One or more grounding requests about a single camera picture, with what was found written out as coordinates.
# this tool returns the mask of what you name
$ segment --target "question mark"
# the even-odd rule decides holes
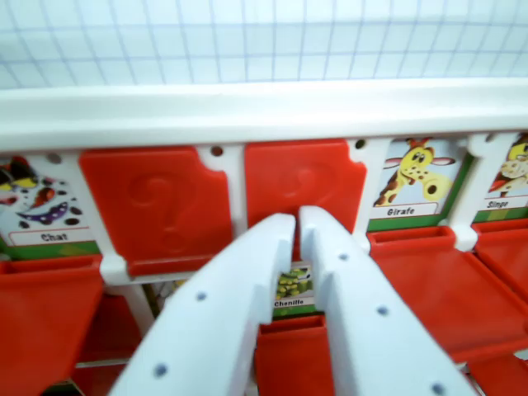
[[[186,248],[187,239],[177,224],[195,203],[196,189],[191,181],[176,173],[144,174],[130,182],[129,197],[158,223],[154,230],[161,234],[159,242],[164,251],[177,253]]]
[[[289,200],[301,199],[301,205],[319,205],[330,197],[336,188],[337,175],[324,163],[309,163],[290,168],[275,189]]]

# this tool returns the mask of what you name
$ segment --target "animal card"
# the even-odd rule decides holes
[[[461,169],[467,171],[463,143],[461,139],[395,140],[384,162],[369,231],[437,225],[445,217],[441,215],[451,192],[460,186],[456,182]]]
[[[69,184],[40,174],[20,156],[0,158],[0,235],[15,258],[43,258],[16,254],[17,247],[35,245],[63,246],[56,256],[90,254],[93,246],[97,250]],[[64,244],[87,241],[92,242],[88,250],[64,248]]]
[[[169,296],[187,279],[152,283],[146,290],[147,299],[155,315]],[[274,317],[315,312],[312,267],[306,262],[292,262],[291,271],[279,276],[274,302]]]
[[[504,158],[475,221],[516,219],[528,214],[528,134]]]

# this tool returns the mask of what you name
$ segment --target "grid wall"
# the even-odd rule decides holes
[[[528,77],[526,0],[0,0],[0,88]]]

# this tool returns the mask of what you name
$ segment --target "giraffe illustration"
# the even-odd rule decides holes
[[[528,134],[522,135],[510,148],[489,192],[500,192],[501,198],[513,190],[528,187]]]
[[[398,193],[407,185],[412,186],[416,181],[423,185],[423,197],[426,200],[438,201],[450,190],[452,182],[448,177],[431,172],[427,167],[433,165],[451,165],[453,158],[435,158],[435,149],[427,147],[427,139],[407,139],[409,150],[402,158],[389,158],[385,161],[384,169],[398,167],[389,179],[387,186],[380,192],[374,206],[391,205]]]

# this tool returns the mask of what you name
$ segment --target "red plastic compartment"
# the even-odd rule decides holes
[[[125,359],[141,343],[141,333],[122,295],[103,295],[78,361]]]
[[[131,275],[197,270],[233,239],[227,177],[195,148],[93,150],[79,162]]]
[[[300,206],[316,205],[352,232],[366,168],[352,162],[349,153],[344,139],[249,144],[245,151],[248,225],[274,213],[297,215]],[[294,259],[299,259],[298,239]]]
[[[528,302],[528,219],[474,224],[475,252],[498,277]]]
[[[84,256],[2,263],[2,394],[40,394],[70,376],[102,295],[100,262]]]
[[[285,319],[261,326],[255,371],[260,396],[333,396],[324,316]]]
[[[528,347],[528,305],[447,227],[368,234],[371,256],[455,361]]]
[[[469,372],[486,396],[526,396],[528,363],[514,356],[468,363]]]

